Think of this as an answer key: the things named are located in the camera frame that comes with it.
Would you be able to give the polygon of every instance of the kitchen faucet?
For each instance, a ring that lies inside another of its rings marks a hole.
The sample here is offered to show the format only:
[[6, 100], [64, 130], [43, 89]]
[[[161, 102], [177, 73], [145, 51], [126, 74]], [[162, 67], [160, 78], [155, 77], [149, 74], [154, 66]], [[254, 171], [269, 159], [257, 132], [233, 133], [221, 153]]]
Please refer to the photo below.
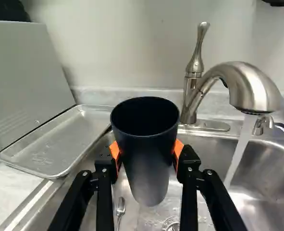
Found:
[[280, 108], [282, 96], [274, 82], [257, 67], [245, 62], [225, 62], [204, 72], [201, 46], [209, 28], [208, 22], [198, 25], [198, 39], [193, 56], [185, 69], [184, 101], [180, 122], [207, 130], [228, 131], [222, 122], [198, 123], [196, 111], [204, 96], [217, 80], [229, 90], [229, 103], [246, 114], [263, 115]]

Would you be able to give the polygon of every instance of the spoon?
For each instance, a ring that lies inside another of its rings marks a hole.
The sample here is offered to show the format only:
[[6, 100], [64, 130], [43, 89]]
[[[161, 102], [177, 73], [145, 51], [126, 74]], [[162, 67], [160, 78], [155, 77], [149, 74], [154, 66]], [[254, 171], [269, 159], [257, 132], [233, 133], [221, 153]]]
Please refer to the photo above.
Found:
[[121, 218], [126, 211], [125, 199], [121, 196], [118, 199], [118, 206], [116, 208], [116, 216], [117, 216], [117, 231], [119, 231], [119, 225], [121, 222]]

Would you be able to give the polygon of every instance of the water stream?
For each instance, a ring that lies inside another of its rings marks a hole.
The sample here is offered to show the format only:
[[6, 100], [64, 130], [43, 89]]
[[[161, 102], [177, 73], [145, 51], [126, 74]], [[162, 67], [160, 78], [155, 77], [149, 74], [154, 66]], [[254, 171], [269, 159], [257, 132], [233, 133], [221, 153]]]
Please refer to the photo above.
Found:
[[243, 152], [247, 146], [249, 139], [251, 138], [256, 119], [257, 119], [256, 115], [245, 114], [243, 126], [241, 128], [240, 137], [238, 140], [238, 144], [236, 146], [232, 162], [229, 166], [229, 169], [226, 174], [226, 178], [224, 180], [224, 185], [226, 189], [229, 189], [230, 187], [230, 183], [241, 161]]

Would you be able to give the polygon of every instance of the stainless steel sink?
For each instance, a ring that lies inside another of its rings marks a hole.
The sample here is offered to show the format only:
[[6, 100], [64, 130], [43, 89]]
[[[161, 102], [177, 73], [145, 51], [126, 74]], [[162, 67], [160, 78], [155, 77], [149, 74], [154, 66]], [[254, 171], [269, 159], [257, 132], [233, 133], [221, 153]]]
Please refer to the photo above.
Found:
[[[232, 160], [241, 126], [240, 121], [225, 122], [231, 125], [229, 132], [192, 131], [186, 126], [180, 126], [178, 130], [178, 139], [190, 144], [199, 155], [202, 162], [201, 170], [212, 168], [222, 180]], [[105, 134], [74, 172], [54, 181], [52, 188], [40, 196], [14, 230], [45, 231], [77, 172], [82, 169], [94, 171], [94, 154], [113, 141], [112, 132]], [[182, 185], [177, 181], [173, 167], [170, 169], [167, 195], [158, 206], [143, 207], [134, 200], [123, 167], [113, 186], [113, 194], [116, 203], [119, 196], [126, 200], [126, 213], [121, 221], [121, 231], [160, 231], [163, 230], [163, 226], [168, 226], [165, 221], [178, 221]], [[232, 180], [229, 194], [249, 231], [284, 231], [284, 129], [277, 126], [261, 136], [252, 137]], [[24, 207], [30, 201], [31, 198], [25, 202]], [[15, 216], [7, 220], [3, 227], [11, 225]], [[215, 230], [207, 205], [199, 193], [198, 220], [200, 231]], [[81, 230], [95, 230], [95, 222], [94, 196], [87, 208]]]

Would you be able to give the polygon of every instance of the cup rim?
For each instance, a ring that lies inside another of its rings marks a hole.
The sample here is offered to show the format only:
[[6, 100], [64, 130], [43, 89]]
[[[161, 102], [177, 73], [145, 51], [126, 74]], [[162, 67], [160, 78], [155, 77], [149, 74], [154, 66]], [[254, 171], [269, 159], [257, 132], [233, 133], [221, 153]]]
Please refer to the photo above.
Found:
[[[160, 133], [156, 133], [156, 134], [152, 134], [152, 135], [134, 135], [134, 134], [130, 134], [130, 133], [127, 133], [127, 132], [122, 131], [121, 129], [119, 129], [119, 128], [113, 123], [113, 121], [112, 121], [113, 112], [114, 112], [114, 110], [115, 110], [119, 105], [121, 105], [121, 104], [123, 104], [123, 103], [126, 103], [126, 102], [128, 102], [128, 101], [131, 101], [131, 100], [146, 99], [146, 98], [160, 99], [160, 100], [165, 100], [165, 101], [168, 101], [169, 103], [171, 103], [171, 105], [173, 105], [173, 107], [177, 110], [177, 120], [176, 120], [176, 122], [175, 122], [172, 126], [170, 126], [168, 129], [166, 129], [166, 130], [164, 130], [164, 131], [162, 131], [162, 132], [160, 132]], [[150, 138], [150, 137], [160, 136], [160, 135], [162, 135], [162, 134], [164, 134], [164, 133], [167, 133], [167, 132], [169, 132], [170, 130], [172, 130], [172, 129], [175, 127], [175, 125], [178, 126], [179, 120], [180, 120], [180, 112], [179, 112], [179, 110], [178, 110], [178, 107], [177, 107], [172, 101], [167, 100], [167, 99], [162, 98], [162, 97], [157, 97], [157, 96], [141, 96], [141, 97], [133, 97], [133, 98], [127, 99], [127, 100], [122, 101], [122, 102], [120, 102], [119, 104], [117, 104], [117, 105], [113, 108], [113, 110], [112, 110], [112, 112], [111, 112], [111, 114], [110, 114], [110, 122], [111, 122], [112, 130], [113, 130], [114, 128], [116, 128], [120, 133], [122, 133], [122, 134], [124, 134], [124, 135], [127, 135], [127, 136], [136, 137], [136, 138]]]

